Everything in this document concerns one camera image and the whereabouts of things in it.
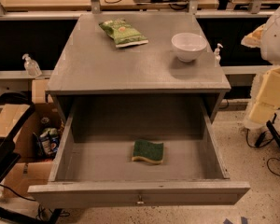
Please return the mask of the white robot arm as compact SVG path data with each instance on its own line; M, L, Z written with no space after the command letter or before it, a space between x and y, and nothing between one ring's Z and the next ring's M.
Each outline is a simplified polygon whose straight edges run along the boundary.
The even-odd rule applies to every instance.
M260 48L261 58L273 67L257 74L252 82L243 124L247 129L259 129L280 108L280 7L260 27L245 35L241 44Z

